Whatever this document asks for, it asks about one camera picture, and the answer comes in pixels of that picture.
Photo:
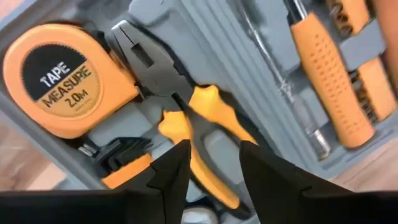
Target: pliers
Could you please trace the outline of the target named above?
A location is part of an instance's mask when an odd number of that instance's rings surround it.
[[[185,75],[177,70],[178,65],[167,46],[148,32],[121,21],[112,28],[118,48],[130,66],[136,80],[142,85],[142,93],[159,96],[163,120],[159,132],[178,144],[184,139],[191,142],[190,168],[201,188],[214,196],[238,218],[249,218],[251,211],[239,197],[224,184],[201,159],[193,144],[193,129],[180,102],[212,123],[223,126],[240,140],[256,143],[253,137],[239,124],[234,109],[219,96],[215,85],[206,88],[192,87]]]

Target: wooden floor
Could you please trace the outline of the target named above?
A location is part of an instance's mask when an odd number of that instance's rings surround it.
[[[0,18],[4,17],[22,2],[22,0],[0,0]],[[30,156],[35,157],[36,161],[33,162],[32,167],[38,167],[41,170],[39,174],[29,176],[29,173],[24,174],[19,179],[29,179],[30,188],[39,189],[40,183],[48,183],[53,185],[63,177],[63,174],[48,160],[46,160],[40,153],[38,153],[26,140],[21,139],[14,130],[4,128],[0,124],[0,139],[7,139],[7,145],[19,146],[21,142],[24,147],[29,148]],[[342,185],[354,191],[367,191],[367,190],[398,190],[398,139],[391,141],[389,144],[374,151],[370,156],[359,162],[351,169],[340,174],[338,177],[331,179],[332,182]],[[3,178],[3,184],[15,185],[13,180],[6,180]]]

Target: gray tool case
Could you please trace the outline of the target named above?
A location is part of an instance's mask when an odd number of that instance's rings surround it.
[[[139,24],[165,42],[179,57],[190,76],[199,85],[215,84],[234,96],[236,109],[256,124],[259,136],[269,142],[274,152],[297,166],[325,179],[350,168],[373,150],[398,136],[398,114],[375,124],[376,134],[359,149],[347,151],[337,140],[329,117],[305,76],[287,21],[283,1],[247,0],[251,13],[283,76],[294,83],[304,99],[320,131],[332,147],[332,154],[319,161],[304,130],[300,127],[288,103],[280,94],[269,67],[260,51],[245,34],[236,16],[234,0],[26,0],[0,22],[0,58],[9,45],[31,27],[53,21],[72,21],[88,30],[104,31],[123,19]],[[385,50],[377,19],[373,19],[358,35],[341,39],[337,35],[326,5],[321,1],[304,1],[314,10],[340,47],[349,71],[377,57]],[[64,141],[42,129],[13,101],[0,79],[0,111],[20,132],[46,153],[56,165],[88,189],[103,189],[91,158],[68,146]],[[128,103],[97,125],[88,136],[104,145],[118,136],[142,136],[155,131],[161,109],[150,99],[143,103]],[[195,130],[204,133],[195,139],[206,148],[204,158],[226,183],[250,204],[239,166],[237,144],[216,126]],[[160,156],[172,143],[160,135],[154,138],[152,155]],[[203,196],[190,184],[187,200],[194,202]],[[224,216],[224,223],[240,223]],[[245,223],[257,223],[256,217]]]

